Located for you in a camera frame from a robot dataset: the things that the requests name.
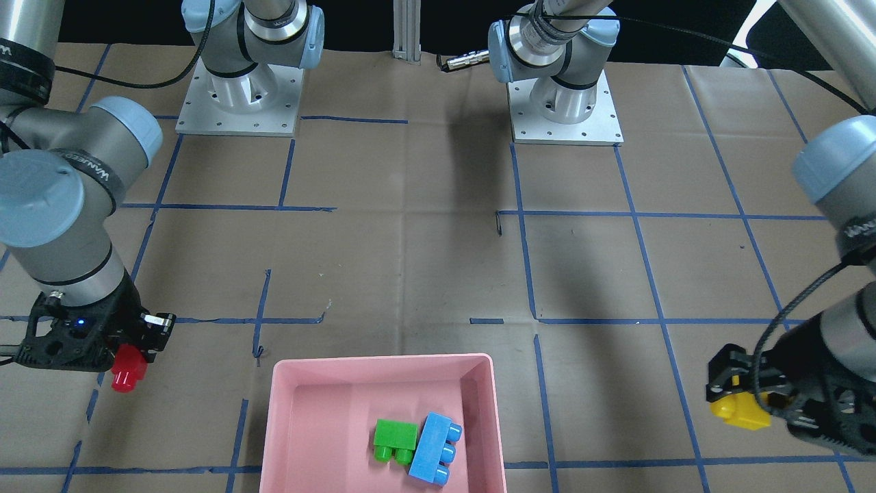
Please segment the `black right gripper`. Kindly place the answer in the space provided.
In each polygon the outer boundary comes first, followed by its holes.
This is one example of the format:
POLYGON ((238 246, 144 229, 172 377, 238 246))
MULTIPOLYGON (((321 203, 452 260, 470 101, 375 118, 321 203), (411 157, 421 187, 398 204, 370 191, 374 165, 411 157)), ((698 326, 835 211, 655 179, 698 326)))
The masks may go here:
POLYGON ((14 362, 47 370, 112 370, 120 344, 133 344, 153 363, 169 341, 177 316, 150 313, 128 274, 109 296, 91 305, 68 307, 54 294, 39 294, 27 319, 14 362))

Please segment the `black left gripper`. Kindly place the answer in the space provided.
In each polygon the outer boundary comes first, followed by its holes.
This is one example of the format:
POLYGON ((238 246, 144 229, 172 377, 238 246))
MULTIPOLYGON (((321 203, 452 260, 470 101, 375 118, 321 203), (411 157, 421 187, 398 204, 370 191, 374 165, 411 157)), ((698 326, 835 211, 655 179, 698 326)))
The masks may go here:
MULTIPOLYGON (((738 344, 726 344, 709 361, 709 383, 727 383, 739 375, 744 390, 755 394, 755 358, 738 344)), ((832 451, 872 457, 874 383, 845 368, 822 337, 822 318, 782 335, 760 359, 760 398, 792 437, 832 451)))

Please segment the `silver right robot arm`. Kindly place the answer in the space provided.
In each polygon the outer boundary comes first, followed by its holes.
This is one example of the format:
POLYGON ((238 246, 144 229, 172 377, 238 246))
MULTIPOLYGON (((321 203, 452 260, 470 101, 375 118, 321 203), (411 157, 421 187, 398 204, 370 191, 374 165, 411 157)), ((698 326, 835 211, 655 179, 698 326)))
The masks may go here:
MULTIPOLYGON (((155 116, 124 97, 85 112, 47 103, 64 3, 2 3, 2 245, 40 288, 20 344, 2 362, 112 371, 124 391, 171 337, 150 313, 104 222, 162 147, 155 116)), ((305 1, 185 1, 197 50, 181 134, 291 136, 303 73, 324 47, 323 11, 305 1)))

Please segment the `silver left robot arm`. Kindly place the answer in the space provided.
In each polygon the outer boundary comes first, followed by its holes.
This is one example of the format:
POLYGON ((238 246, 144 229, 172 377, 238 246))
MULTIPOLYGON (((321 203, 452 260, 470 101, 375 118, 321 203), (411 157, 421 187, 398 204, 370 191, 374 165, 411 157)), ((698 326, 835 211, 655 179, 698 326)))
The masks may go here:
POLYGON ((807 134, 767 70, 718 66, 607 66, 631 19, 569 30, 547 2, 488 31, 490 65, 509 92, 517 144, 578 144, 605 131, 632 165, 679 170, 700 158, 726 180, 729 208, 672 213, 657 200, 635 213, 669 314, 719 300, 745 301, 764 323, 751 349, 729 343, 710 357, 704 396, 730 425, 778 425, 792 437, 874 460, 874 116, 841 110, 807 134), (679 266, 679 274, 670 272, 679 266))

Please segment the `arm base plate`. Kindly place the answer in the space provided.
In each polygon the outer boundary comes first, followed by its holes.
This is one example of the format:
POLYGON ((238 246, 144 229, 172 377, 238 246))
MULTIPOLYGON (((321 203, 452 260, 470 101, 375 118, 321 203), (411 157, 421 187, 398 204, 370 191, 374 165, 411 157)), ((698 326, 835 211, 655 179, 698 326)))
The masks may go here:
POLYGON ((572 90, 550 77, 506 85, 517 144, 615 147, 625 135, 605 72, 597 84, 572 90))
POLYGON ((249 74, 224 78, 202 62, 183 101, 175 130, 184 135, 293 138, 305 72, 260 64, 249 74))

